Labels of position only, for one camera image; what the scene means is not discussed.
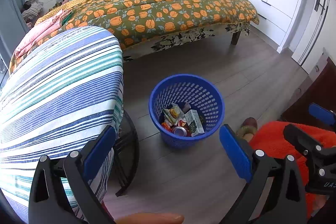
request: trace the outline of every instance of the finger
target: finger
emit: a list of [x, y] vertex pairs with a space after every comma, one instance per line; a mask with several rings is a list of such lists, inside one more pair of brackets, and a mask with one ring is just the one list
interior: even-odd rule
[[179, 214], [147, 214], [138, 213], [116, 219], [116, 224], [181, 224], [184, 216]]

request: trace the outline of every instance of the blue plastic basket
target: blue plastic basket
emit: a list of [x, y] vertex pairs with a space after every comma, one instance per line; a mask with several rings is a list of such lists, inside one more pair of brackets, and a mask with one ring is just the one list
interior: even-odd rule
[[[171, 103], [181, 106], [185, 102], [204, 115], [205, 134], [180, 137], [165, 130], [159, 123], [163, 108]], [[184, 148], [209, 137], [220, 127], [224, 120], [225, 106], [220, 92], [213, 84], [196, 75], [179, 74], [169, 76], [156, 85], [149, 99], [149, 113], [165, 143], [175, 148]]]

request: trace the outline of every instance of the blue curtain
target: blue curtain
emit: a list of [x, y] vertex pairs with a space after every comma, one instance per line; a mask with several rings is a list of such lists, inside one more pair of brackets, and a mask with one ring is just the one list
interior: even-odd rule
[[29, 31], [20, 9], [25, 0], [0, 0], [0, 56], [8, 68], [12, 54]]

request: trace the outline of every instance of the striped fabric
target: striped fabric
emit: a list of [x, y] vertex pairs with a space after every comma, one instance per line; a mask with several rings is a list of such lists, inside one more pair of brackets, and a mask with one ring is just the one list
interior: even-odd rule
[[[42, 155], [67, 156], [95, 139], [107, 124], [118, 132], [123, 116], [122, 51], [103, 28], [74, 28], [38, 47], [10, 76], [0, 94], [0, 188], [28, 223], [34, 171]], [[99, 200], [113, 149], [89, 181]], [[66, 179], [77, 217], [84, 218]]]

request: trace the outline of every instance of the bed leg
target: bed leg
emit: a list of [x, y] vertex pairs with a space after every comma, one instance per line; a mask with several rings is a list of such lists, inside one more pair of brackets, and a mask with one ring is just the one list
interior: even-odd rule
[[240, 33], [241, 33], [241, 31], [239, 31], [239, 32], [235, 32], [235, 33], [232, 35], [231, 45], [237, 45], [237, 42], [238, 42]]

